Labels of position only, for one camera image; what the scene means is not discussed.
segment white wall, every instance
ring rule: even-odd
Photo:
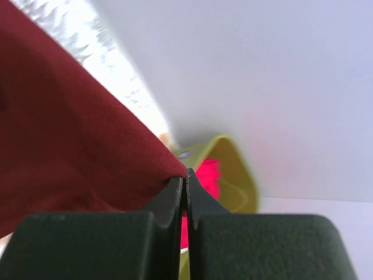
[[[373,202],[373,1],[96,3],[181,144],[233,134],[264,196]]]
[[[359,280],[373,276],[373,203],[315,199],[269,198],[261,200],[261,213],[319,214],[338,228]]]
[[[10,237],[11,237],[11,234],[9,234],[7,236],[4,236],[4,237],[0,237],[0,258],[1,258],[2,253],[4,252],[4,249],[7,245]]]

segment dark red cloth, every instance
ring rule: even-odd
[[[136,210],[185,167],[8,0],[0,0],[0,237],[35,211]]]

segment yellow container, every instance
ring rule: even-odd
[[[182,148],[175,152],[187,167],[197,170],[206,158],[219,161],[219,203],[233,213],[250,214],[258,209],[255,182],[234,141],[218,135],[209,142]],[[180,280],[189,279],[188,252],[180,255]]]

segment pink object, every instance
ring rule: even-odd
[[[219,197],[220,178],[219,162],[215,159],[205,159],[196,172],[197,178],[202,187],[216,200]],[[181,220],[181,248],[188,247],[188,224],[187,217]]]

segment white surface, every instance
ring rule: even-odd
[[[159,137],[170,131],[151,93],[116,45],[90,0],[12,2],[75,57],[155,135]]]
[[[359,280],[373,275],[373,203],[262,198],[262,213],[319,214],[338,228]]]
[[[373,201],[373,2],[96,0],[181,145],[234,135],[269,197]]]
[[[5,250],[5,247],[6,247],[6,244],[0,244],[0,258],[2,256],[2,253],[4,252]]]

